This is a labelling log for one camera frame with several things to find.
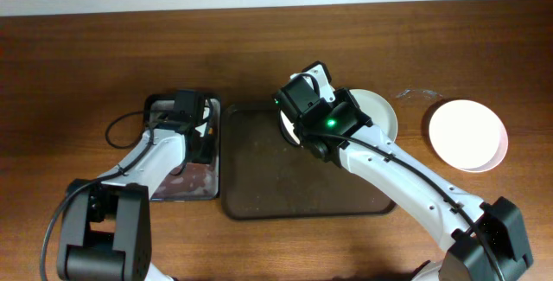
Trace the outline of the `white plate with red stains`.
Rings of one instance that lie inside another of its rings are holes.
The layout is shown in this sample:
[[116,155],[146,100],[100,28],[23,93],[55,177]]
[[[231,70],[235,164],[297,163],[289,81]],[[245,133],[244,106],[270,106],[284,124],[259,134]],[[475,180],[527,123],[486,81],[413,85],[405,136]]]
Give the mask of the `white plate with red stains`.
[[288,120],[282,110],[279,111],[278,116],[279,129],[285,141],[294,147],[300,147],[300,140],[294,133],[294,125]]

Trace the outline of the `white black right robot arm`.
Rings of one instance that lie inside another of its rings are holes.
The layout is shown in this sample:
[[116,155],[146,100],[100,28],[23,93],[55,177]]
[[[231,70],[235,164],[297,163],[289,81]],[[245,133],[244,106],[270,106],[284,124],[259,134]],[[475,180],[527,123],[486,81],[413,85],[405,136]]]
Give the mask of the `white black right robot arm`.
[[493,204],[449,183],[398,147],[346,88],[295,75],[273,96],[299,144],[324,162],[363,178],[392,199],[445,252],[415,280],[515,281],[533,256],[520,209]]

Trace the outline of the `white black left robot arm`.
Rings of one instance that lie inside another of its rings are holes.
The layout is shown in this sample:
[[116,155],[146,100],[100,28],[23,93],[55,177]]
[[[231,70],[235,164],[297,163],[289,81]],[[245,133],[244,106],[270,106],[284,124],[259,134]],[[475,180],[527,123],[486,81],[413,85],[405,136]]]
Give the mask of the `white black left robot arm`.
[[130,153],[95,179],[75,179],[50,225],[61,220],[62,280],[168,280],[152,262],[149,201],[175,169],[212,163],[213,118],[159,110]]

